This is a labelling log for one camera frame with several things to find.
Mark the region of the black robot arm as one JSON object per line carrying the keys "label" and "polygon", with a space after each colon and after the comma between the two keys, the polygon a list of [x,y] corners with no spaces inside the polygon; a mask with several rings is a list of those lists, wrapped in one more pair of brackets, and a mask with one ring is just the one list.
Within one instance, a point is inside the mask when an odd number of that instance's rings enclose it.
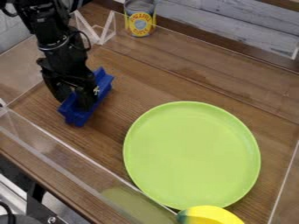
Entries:
{"label": "black robot arm", "polygon": [[36,37],[44,55],[36,64],[56,100],[64,102],[75,94],[79,109],[89,110],[99,98],[95,74],[87,66],[91,46],[84,45],[85,33],[69,24],[68,6],[61,0],[0,0],[0,11],[20,17]]}

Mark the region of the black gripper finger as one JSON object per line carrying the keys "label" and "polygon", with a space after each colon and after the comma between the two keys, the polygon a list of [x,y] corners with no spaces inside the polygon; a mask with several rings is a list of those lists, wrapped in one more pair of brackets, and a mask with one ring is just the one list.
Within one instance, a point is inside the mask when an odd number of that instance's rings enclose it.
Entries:
{"label": "black gripper finger", "polygon": [[84,87],[76,87],[75,93],[76,93],[77,108],[84,111],[88,111],[97,99],[93,90]]}
{"label": "black gripper finger", "polygon": [[59,102],[63,102],[71,95],[71,86],[65,83],[64,79],[60,76],[53,77],[51,75],[44,75],[43,80],[47,88],[51,90],[55,99]]}

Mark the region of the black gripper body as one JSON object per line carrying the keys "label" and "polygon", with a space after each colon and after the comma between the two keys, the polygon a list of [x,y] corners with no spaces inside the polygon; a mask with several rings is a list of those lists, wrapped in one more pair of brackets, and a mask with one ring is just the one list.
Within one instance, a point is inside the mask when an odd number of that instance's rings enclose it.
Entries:
{"label": "black gripper body", "polygon": [[87,66],[88,48],[83,43],[60,43],[57,45],[39,44],[44,57],[36,60],[41,67],[41,77],[60,76],[69,85],[71,90],[83,87],[93,90],[96,78]]}

